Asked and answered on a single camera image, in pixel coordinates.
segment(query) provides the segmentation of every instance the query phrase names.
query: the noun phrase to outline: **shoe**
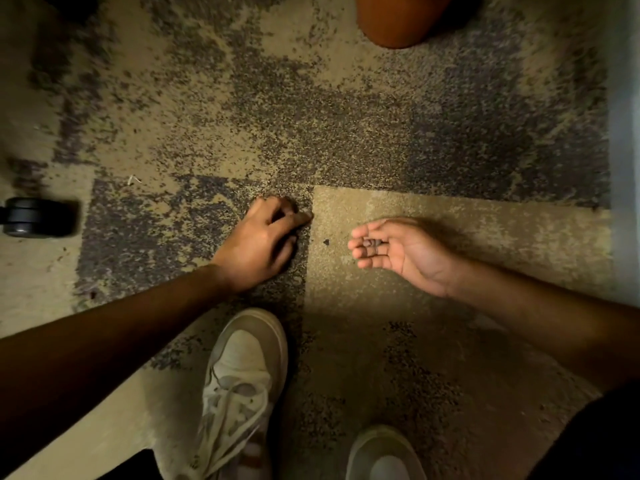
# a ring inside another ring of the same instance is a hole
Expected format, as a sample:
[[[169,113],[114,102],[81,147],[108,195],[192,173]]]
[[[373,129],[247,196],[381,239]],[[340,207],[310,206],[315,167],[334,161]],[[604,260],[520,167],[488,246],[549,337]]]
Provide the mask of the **shoe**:
[[[426,479],[411,443],[395,428],[367,428],[351,447],[346,480]]]
[[[207,366],[197,450],[178,479],[222,478],[229,468],[268,468],[264,439],[287,378],[288,358],[275,315],[248,308],[229,321]]]

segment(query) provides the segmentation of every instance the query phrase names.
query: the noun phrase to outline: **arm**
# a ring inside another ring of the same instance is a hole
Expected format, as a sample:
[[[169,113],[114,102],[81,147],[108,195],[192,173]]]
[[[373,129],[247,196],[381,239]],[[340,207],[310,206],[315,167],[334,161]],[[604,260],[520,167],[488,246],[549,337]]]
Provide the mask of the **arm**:
[[[359,267],[391,269],[428,293],[491,315],[602,389],[640,378],[636,308],[463,258],[414,219],[365,224],[353,230],[353,238],[349,249]]]
[[[272,222],[279,212],[284,217]],[[258,198],[210,264],[0,340],[0,476],[91,411],[205,311],[277,274],[293,252],[291,231],[310,218],[284,199]]]

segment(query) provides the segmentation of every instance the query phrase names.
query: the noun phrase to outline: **patterned carpet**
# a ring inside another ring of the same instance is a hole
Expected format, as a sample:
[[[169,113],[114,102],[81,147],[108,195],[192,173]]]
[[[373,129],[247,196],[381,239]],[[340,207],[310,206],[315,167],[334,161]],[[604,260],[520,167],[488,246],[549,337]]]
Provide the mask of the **patterned carpet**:
[[[85,27],[3,2],[5,193],[84,205],[69,241],[4,240],[5,269],[30,263],[5,279],[4,335],[206,263],[258,194],[316,215],[285,274],[199,319],[15,478],[94,478],[144,446],[170,475],[207,355],[247,305],[290,339],[277,477],[343,476],[373,422],[429,478],[526,474],[594,389],[346,250],[368,219],[429,217],[462,252],[609,292],[602,1],[477,1],[395,52],[353,0],[103,0]]]

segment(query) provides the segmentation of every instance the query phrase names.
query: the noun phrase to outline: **forearm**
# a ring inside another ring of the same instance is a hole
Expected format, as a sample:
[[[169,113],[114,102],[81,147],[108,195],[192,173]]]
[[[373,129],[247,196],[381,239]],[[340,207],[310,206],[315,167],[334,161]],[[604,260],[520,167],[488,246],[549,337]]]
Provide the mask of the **forearm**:
[[[227,296],[209,265],[3,339],[0,428],[11,438],[4,460],[20,464],[52,441]]]
[[[475,261],[460,264],[449,295],[601,388],[640,378],[636,308]]]

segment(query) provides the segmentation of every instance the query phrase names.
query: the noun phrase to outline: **orange container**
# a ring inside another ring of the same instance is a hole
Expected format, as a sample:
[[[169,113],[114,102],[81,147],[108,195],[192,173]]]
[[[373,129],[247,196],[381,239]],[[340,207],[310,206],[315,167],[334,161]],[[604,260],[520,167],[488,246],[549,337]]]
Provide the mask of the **orange container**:
[[[420,42],[451,0],[356,0],[358,26],[376,45],[405,48]]]

